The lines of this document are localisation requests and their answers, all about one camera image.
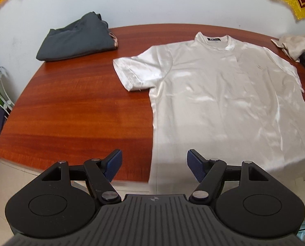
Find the beige crumpled garment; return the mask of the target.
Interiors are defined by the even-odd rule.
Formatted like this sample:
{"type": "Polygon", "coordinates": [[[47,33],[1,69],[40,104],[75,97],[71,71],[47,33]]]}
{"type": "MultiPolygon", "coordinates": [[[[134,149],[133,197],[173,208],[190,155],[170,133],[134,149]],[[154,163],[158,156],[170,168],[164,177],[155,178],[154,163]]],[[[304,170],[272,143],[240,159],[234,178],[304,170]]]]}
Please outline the beige crumpled garment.
{"type": "Polygon", "coordinates": [[[280,39],[271,39],[271,41],[295,62],[299,62],[299,57],[305,53],[305,35],[285,35],[280,39]]]}

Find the dark grey folded garment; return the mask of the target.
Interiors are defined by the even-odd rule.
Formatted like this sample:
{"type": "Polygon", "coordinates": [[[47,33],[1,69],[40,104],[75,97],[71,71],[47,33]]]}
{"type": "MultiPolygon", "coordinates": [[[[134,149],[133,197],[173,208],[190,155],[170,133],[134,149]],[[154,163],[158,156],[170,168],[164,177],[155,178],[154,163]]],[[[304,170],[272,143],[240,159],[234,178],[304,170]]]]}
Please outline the dark grey folded garment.
{"type": "Polygon", "coordinates": [[[118,48],[117,37],[99,13],[89,12],[69,25],[51,29],[36,59],[45,62],[72,59],[118,48]]]}

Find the white satin t-shirt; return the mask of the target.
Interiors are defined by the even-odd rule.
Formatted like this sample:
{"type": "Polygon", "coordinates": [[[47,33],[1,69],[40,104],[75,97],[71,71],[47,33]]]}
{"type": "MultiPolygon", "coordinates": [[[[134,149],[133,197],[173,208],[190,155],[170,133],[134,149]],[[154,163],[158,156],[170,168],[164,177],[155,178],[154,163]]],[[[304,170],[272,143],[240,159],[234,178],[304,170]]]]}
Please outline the white satin t-shirt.
{"type": "Polygon", "coordinates": [[[190,149],[230,165],[249,160],[287,185],[305,178],[305,101],[297,69],[270,49],[197,33],[113,61],[128,91],[149,91],[149,186],[190,193],[190,149]]]}

